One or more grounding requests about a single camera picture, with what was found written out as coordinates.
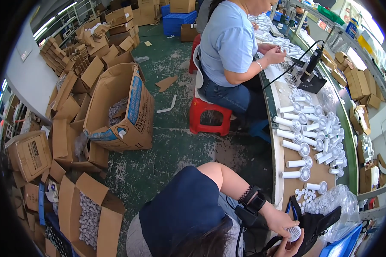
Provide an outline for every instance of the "bracelet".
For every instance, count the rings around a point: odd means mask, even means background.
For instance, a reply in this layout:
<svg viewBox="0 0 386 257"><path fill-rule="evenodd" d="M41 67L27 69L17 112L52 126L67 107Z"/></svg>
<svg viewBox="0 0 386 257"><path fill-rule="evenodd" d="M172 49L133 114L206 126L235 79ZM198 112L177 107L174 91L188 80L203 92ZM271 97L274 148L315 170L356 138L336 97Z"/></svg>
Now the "bracelet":
<svg viewBox="0 0 386 257"><path fill-rule="evenodd" d="M262 65L261 65L258 61L256 61L256 63L259 64L259 66L260 66L260 71L262 71L262 70L263 70Z"/></svg>
<svg viewBox="0 0 386 257"><path fill-rule="evenodd" d="M250 185L250 186L247 188L246 192L245 192L245 193L242 195L242 197L239 198L239 200L237 201L239 204L243 202L244 198L245 198L245 197L247 196L247 194L252 190L252 188L253 188L253 185Z"/></svg>

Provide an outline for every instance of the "hair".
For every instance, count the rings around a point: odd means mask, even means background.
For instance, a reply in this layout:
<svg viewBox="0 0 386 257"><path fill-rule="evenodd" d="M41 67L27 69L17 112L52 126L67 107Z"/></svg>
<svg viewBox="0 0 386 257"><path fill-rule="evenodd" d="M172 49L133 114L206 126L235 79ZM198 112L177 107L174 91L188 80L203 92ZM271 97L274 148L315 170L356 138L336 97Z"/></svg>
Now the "hair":
<svg viewBox="0 0 386 257"><path fill-rule="evenodd" d="M228 221L229 218L224 218L209 232L184 240L170 251L169 257L224 257L226 244L232 239L228 234Z"/></svg>
<svg viewBox="0 0 386 257"><path fill-rule="evenodd" d="M225 0L211 0L211 4L210 4L210 11L209 11L209 18L207 19L207 22L210 21L210 17L212 15L212 13L214 12L214 10L216 9L216 7Z"/></svg>

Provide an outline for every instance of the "woman's right hand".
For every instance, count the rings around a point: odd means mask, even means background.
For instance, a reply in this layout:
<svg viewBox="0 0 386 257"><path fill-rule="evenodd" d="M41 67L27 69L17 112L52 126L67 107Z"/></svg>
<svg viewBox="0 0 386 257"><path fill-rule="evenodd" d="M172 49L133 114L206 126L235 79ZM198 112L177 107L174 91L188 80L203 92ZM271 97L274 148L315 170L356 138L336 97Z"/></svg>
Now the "woman's right hand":
<svg viewBox="0 0 386 257"><path fill-rule="evenodd" d="M284 237L278 250L273 255L273 257L292 257L297 254L300 246L303 243L303 238L305 237L305 230L302 229L302 234L296 242L289 243L288 238Z"/></svg>
<svg viewBox="0 0 386 257"><path fill-rule="evenodd" d="M286 57L286 50L282 51L276 46L275 48L270 49L266 52L265 56L262 59L265 59L267 65L278 64L284 62Z"/></svg>

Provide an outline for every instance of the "red plastic stool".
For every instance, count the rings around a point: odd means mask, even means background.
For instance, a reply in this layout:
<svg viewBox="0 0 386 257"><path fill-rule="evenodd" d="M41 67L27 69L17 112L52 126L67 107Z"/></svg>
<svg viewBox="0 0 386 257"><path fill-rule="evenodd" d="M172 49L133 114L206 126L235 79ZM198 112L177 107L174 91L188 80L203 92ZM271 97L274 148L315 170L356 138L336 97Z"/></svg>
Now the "red plastic stool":
<svg viewBox="0 0 386 257"><path fill-rule="evenodd" d="M193 62L193 53L196 47L200 45L200 34L198 34L193 41L193 47L192 47L192 56L190 57L190 65L189 65L189 73L193 74L193 71L197 70L196 65Z"/></svg>
<svg viewBox="0 0 386 257"><path fill-rule="evenodd" d="M202 113L209 110L220 111L223 114L223 122L221 126L209 126L200 124L200 117ZM193 134L197 134L199 132L211 132L220 133L221 136L226 136L230 129L231 115L231 110L219 105L209 104L199 98L196 98L196 96L193 96L193 100L190 105L190 131Z"/></svg>

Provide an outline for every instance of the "light blue t-shirt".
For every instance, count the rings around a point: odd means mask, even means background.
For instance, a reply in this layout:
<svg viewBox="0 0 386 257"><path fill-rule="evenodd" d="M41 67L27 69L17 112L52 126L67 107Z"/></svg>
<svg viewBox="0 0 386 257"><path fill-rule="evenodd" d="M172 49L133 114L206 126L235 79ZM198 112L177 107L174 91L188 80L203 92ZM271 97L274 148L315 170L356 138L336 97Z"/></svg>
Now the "light blue t-shirt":
<svg viewBox="0 0 386 257"><path fill-rule="evenodd" d="M214 83L234 87L227 82L224 69L245 73L257 52L256 38L247 14L230 1L220 3L201 37L201 64Z"/></svg>

